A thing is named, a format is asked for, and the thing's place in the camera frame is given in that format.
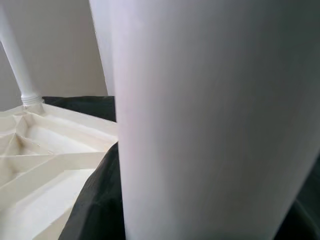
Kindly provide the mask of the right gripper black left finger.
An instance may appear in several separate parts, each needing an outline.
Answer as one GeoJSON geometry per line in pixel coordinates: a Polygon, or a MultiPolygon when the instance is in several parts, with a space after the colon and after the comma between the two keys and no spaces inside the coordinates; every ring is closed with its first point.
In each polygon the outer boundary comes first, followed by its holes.
{"type": "Polygon", "coordinates": [[[86,180],[58,240],[126,240],[117,143],[86,180]]]}

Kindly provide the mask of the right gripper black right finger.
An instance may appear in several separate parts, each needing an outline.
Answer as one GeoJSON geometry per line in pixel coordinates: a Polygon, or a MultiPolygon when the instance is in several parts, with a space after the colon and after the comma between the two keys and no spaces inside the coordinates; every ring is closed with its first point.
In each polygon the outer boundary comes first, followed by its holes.
{"type": "Polygon", "coordinates": [[[284,222],[292,237],[320,240],[320,199],[297,197],[284,222]]]}

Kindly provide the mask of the white plastic children table top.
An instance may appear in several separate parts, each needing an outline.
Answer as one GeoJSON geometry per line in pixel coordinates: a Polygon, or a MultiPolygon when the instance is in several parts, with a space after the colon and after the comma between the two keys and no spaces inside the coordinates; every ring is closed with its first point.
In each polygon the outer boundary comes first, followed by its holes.
{"type": "Polygon", "coordinates": [[[0,240],[58,240],[117,125],[40,103],[0,111],[0,240]]]}

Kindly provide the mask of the white plastic table leg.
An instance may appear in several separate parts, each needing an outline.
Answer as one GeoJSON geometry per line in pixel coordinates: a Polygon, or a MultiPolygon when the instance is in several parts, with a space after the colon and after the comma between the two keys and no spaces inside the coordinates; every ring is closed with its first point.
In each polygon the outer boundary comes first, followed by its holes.
{"type": "Polygon", "coordinates": [[[21,101],[24,107],[39,105],[44,102],[37,88],[34,86],[27,69],[16,37],[12,32],[4,4],[0,1],[0,41],[20,90],[21,101]]]}
{"type": "Polygon", "coordinates": [[[127,240],[272,240],[320,153],[320,0],[89,0],[127,240]]]}

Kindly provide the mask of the black tablecloth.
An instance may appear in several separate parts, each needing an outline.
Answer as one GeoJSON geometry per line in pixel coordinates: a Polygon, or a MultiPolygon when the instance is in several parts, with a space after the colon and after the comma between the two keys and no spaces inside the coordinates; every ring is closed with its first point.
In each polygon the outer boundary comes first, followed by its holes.
{"type": "Polygon", "coordinates": [[[48,105],[87,114],[116,122],[116,106],[114,96],[44,96],[48,105]]]}

